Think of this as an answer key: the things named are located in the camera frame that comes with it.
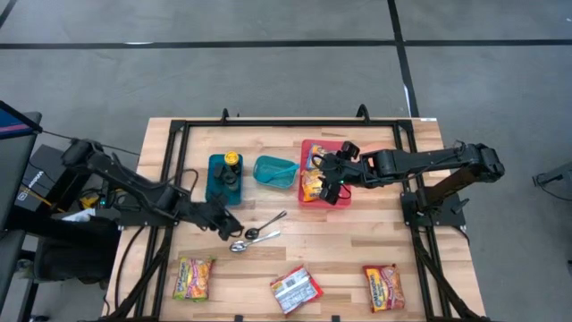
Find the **red basket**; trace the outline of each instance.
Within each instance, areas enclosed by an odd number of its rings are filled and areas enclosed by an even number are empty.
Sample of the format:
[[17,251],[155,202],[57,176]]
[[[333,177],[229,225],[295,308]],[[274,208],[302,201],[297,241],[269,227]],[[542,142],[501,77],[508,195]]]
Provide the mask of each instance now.
[[325,148],[328,151],[331,152],[335,152],[339,149],[341,149],[341,145],[343,144],[343,142],[340,141],[329,141],[329,140],[303,140],[302,141],[302,153],[300,153],[301,155],[301,159],[300,159],[300,180],[299,180],[299,185],[298,185],[298,202],[301,206],[304,207],[316,207],[316,208],[330,208],[330,209],[339,209],[339,208],[345,208],[347,206],[349,206],[349,204],[351,204],[351,187],[348,185],[344,186],[348,189],[347,191],[345,189],[341,189],[340,195],[343,198],[347,198],[347,199],[338,199],[338,202],[335,205],[330,205],[329,203],[323,201],[323,200],[314,200],[314,201],[304,201],[304,190],[302,189],[302,173],[304,172],[304,170],[307,169],[307,165],[306,165],[306,161],[307,161],[307,157],[309,155],[310,152],[310,147],[312,147],[312,144],[318,144],[320,146],[322,146],[322,148]]

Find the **table frame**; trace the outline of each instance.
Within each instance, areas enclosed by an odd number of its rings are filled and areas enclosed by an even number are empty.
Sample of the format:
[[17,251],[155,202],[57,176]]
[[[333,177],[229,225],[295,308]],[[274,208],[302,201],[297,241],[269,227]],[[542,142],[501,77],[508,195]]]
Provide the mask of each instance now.
[[[229,113],[226,109],[223,110],[223,116],[221,119],[196,119],[196,120],[172,120],[169,136],[167,139],[167,147],[164,154],[163,168],[161,170],[161,180],[166,180],[171,167],[172,154],[175,148],[175,136],[178,132],[181,132],[181,144],[179,149],[179,155],[177,157],[177,162],[175,165],[175,178],[174,184],[180,185],[183,175],[183,167],[185,163],[185,156],[187,152],[187,146],[189,144],[190,129],[192,127],[215,127],[215,126],[234,126],[234,127],[249,127],[249,126],[285,126],[285,127],[300,127],[300,126],[322,126],[322,127],[371,127],[371,126],[382,126],[391,127],[393,130],[393,137],[395,140],[395,147],[397,149],[403,149],[403,141],[401,138],[401,131],[404,131],[407,135],[409,152],[417,152],[415,133],[413,129],[413,123],[410,119],[371,119],[367,111],[366,106],[361,105],[357,110],[355,119],[240,119],[237,115],[236,118],[229,118]],[[403,190],[411,191],[410,182],[403,182]],[[416,186],[418,188],[424,187],[425,183],[422,176],[416,177]],[[416,254],[416,268],[417,274],[419,276],[420,289],[423,298],[424,311],[427,321],[453,321],[453,320],[463,320],[454,318],[451,315],[450,303],[456,308],[455,304],[464,306],[464,302],[458,297],[451,285],[447,282],[445,276],[442,272],[442,263],[439,256],[439,249],[437,245],[437,239],[432,226],[427,226],[425,228],[427,236],[427,244],[429,246],[429,251],[425,249],[422,243],[420,231],[417,224],[409,223],[409,229],[413,238],[413,248]],[[147,318],[152,318],[153,320],[159,320],[161,313],[161,305],[163,301],[163,290],[167,274],[167,264],[169,258],[169,252],[172,242],[172,231],[174,226],[165,227],[164,238],[162,245],[155,254],[154,249],[156,248],[156,240],[158,235],[158,227],[151,227],[151,231],[147,240],[147,250],[145,255],[144,269],[141,279],[138,281],[137,285],[134,287],[133,291],[130,292],[128,298],[137,298],[135,304],[134,317],[137,320],[147,320]],[[145,305],[145,298],[147,292],[147,282],[150,276],[154,274],[155,270],[159,268],[158,277],[156,280],[156,289],[153,300],[153,308],[150,317],[143,317],[143,309]],[[427,280],[427,273],[425,268],[429,270],[433,278],[437,282],[439,299],[442,309],[442,317],[436,317],[433,312],[433,302],[431,299],[431,294],[429,293],[429,283]],[[131,309],[132,304],[124,309]],[[235,321],[241,321],[243,317],[241,315],[235,316]],[[340,320],[339,316],[332,316],[332,320]]]

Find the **wooden table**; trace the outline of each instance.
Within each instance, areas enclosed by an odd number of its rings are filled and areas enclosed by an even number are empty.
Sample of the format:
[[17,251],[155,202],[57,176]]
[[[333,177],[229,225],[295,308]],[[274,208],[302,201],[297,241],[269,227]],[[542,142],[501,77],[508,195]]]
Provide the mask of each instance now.
[[[159,180],[171,120],[152,118],[149,121],[137,171],[151,180]],[[413,119],[413,124],[419,151],[443,148],[435,120]],[[405,134],[402,136],[407,149]],[[175,147],[179,147],[180,139],[177,138]],[[403,223],[400,209],[400,184],[373,190],[353,188],[351,206],[343,210],[326,210],[299,206],[298,182],[288,191],[269,189],[255,182],[252,168],[258,156],[269,155],[299,162],[300,146],[304,139],[351,140],[362,148],[362,152],[395,148],[392,130],[385,127],[191,129],[184,167],[193,167],[200,174],[192,195],[194,200],[205,197],[209,156],[235,150],[244,157],[245,176],[242,204],[231,208],[231,212],[247,228],[260,226],[284,209],[288,215],[268,231],[279,228],[281,237],[265,241],[242,254],[229,252],[231,241],[221,241],[216,233],[201,232],[189,223],[176,227],[163,293],[162,321],[233,320],[235,314],[243,315],[245,320],[284,320],[269,283],[301,264],[306,265],[323,287],[324,296],[308,303],[290,315],[289,319],[331,320],[332,315],[340,315],[342,321],[425,320],[411,236]],[[177,149],[171,169],[175,167]],[[448,173],[425,174],[425,184],[433,185]],[[182,186],[188,189],[192,180],[193,173],[184,174]],[[112,306],[119,260],[136,230],[130,228],[122,233],[112,283],[107,292],[107,300]],[[146,228],[141,233],[127,256],[120,285],[121,299],[140,277],[148,230]],[[467,241],[452,228],[438,227],[435,230],[444,274],[469,308],[484,314]],[[180,256],[217,257],[209,284],[209,301],[194,303],[172,299],[177,278],[177,258]],[[368,286],[361,267],[365,264],[391,263],[396,263],[400,270],[406,308],[372,314]],[[145,315],[150,314],[155,285],[153,280],[149,283]],[[432,278],[430,285],[435,314],[440,315],[439,299]]]

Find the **yellow bottle cap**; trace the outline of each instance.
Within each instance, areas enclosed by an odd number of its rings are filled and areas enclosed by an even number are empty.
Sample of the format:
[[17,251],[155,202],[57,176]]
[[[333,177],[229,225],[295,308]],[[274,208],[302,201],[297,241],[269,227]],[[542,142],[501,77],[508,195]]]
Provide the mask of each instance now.
[[224,155],[224,163],[227,165],[236,165],[239,162],[239,154],[234,152],[234,151],[230,151],[227,154]]

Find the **gray floor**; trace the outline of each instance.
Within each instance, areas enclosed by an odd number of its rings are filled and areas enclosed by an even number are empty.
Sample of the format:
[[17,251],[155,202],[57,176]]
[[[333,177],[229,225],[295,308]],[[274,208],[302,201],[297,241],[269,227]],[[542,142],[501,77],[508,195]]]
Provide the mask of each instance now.
[[[7,3],[0,0],[0,6]],[[398,0],[404,38],[572,38],[570,1]],[[19,0],[0,43],[392,38],[385,0]],[[421,116],[495,147],[507,174],[463,192],[490,317],[572,316],[572,204],[531,176],[572,159],[572,47],[408,48]],[[0,50],[0,99],[48,130],[140,148],[151,116],[408,116],[393,47]],[[38,144],[64,148],[41,136]],[[120,155],[135,165],[132,157]],[[572,198],[564,187],[552,187]],[[15,282],[10,301],[21,286]],[[34,312],[96,318],[103,292],[43,284]],[[13,321],[6,305],[1,321]]]

